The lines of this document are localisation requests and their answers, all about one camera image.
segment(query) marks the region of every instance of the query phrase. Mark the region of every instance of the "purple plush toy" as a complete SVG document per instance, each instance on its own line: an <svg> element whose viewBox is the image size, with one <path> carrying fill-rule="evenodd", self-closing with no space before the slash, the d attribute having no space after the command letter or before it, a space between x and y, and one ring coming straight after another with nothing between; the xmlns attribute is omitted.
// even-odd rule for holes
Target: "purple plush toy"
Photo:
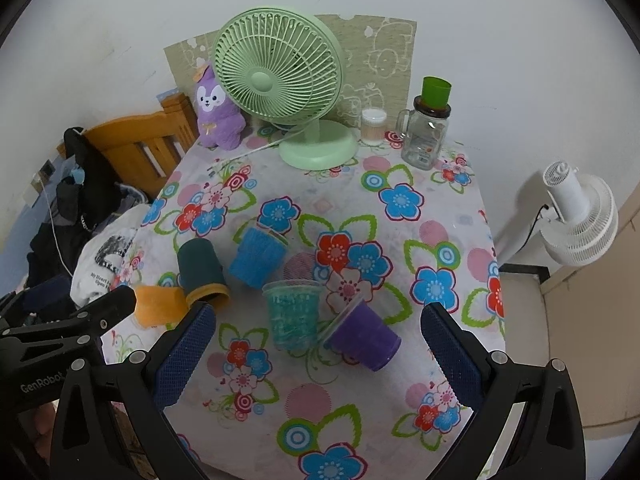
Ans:
<svg viewBox="0 0 640 480"><path fill-rule="evenodd" d="M196 83L196 110L200 143L205 148L220 146L234 150L240 145L240 132L246 122L240 108L225 94L210 64Z"/></svg>

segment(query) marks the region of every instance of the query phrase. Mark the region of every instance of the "purple cup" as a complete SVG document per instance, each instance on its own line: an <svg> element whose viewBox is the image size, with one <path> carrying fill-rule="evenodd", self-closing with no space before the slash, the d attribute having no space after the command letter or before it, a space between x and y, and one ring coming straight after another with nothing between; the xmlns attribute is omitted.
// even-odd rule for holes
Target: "purple cup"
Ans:
<svg viewBox="0 0 640 480"><path fill-rule="evenodd" d="M320 336L320 344L377 372L391 361L402 340L361 298L351 300Z"/></svg>

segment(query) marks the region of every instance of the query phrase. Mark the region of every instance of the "floral tablecloth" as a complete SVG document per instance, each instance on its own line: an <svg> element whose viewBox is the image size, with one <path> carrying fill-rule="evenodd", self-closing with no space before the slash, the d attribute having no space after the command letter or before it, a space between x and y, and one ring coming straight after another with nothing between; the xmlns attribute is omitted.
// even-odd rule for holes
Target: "floral tablecloth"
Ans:
<svg viewBox="0 0 640 480"><path fill-rule="evenodd" d="M238 150L281 134L265 126ZM179 402L165 409L197 459L247 480L423 480L468 421L471 410L439 369L419 318L424 304L439 301L487 349L504 349L476 176L460 144L421 171L402 161L395 134L386 136L326 171L291 168L274 148L229 160L195 145L146 215L114 286L179 285L176 253L193 237L211 240L226 269L257 220L289 244L274 280L325 285L321 329L363 294L402 338L378 372L325 349L276 351L261 293L227 276L231 304L218 312ZM103 336L105 358L149 349L167 328L143 330L129 317Z"/></svg>

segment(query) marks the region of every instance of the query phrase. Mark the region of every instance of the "wooden headboard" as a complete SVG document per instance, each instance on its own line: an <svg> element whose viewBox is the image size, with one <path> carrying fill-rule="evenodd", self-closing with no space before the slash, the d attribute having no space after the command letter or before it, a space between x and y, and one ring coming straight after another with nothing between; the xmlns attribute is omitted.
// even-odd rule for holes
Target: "wooden headboard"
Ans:
<svg viewBox="0 0 640 480"><path fill-rule="evenodd" d="M196 114L186 95L169 96L161 105L161 112L121 117L84 133L124 184L151 198L160 192L182 158L176 143L186 153L198 138Z"/></svg>

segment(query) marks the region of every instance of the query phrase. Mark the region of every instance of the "fan power cord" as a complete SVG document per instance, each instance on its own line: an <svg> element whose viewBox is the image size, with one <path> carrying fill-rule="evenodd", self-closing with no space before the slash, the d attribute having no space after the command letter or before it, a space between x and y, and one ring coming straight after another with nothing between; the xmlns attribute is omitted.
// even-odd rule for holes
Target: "fan power cord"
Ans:
<svg viewBox="0 0 640 480"><path fill-rule="evenodd" d="M56 249L58 250L58 256L60 257L60 263L65 267L66 272L73 277L74 274L69 270L66 266L65 259L62 257L62 252L60 251L60 245L58 244L58 237L56 236L56 226L53 223L53 212L51 211L51 204L49 203L49 195L47 194L47 187L44 182L40 178L40 175L37 174L38 182L42 185L42 191L44 192L44 198L47 200L47 208L49 208L49 218L51 218L51 229L53 230L53 241L56 243Z"/></svg>
<svg viewBox="0 0 640 480"><path fill-rule="evenodd" d="M523 250L524 246L527 245L527 242L529 241L529 239L531 238L531 235L533 234L533 229L536 227L536 224L538 223L538 220L540 220L542 218L542 210L548 210L549 206L547 204L543 204L542 206L540 206L540 209L538 209L538 213L536 214L536 218L533 221L533 224L531 224L531 229L529 229L529 234L527 235L527 239L524 240L524 243L522 244L522 247L520 247L518 249L518 252L520 252L521 250Z"/></svg>

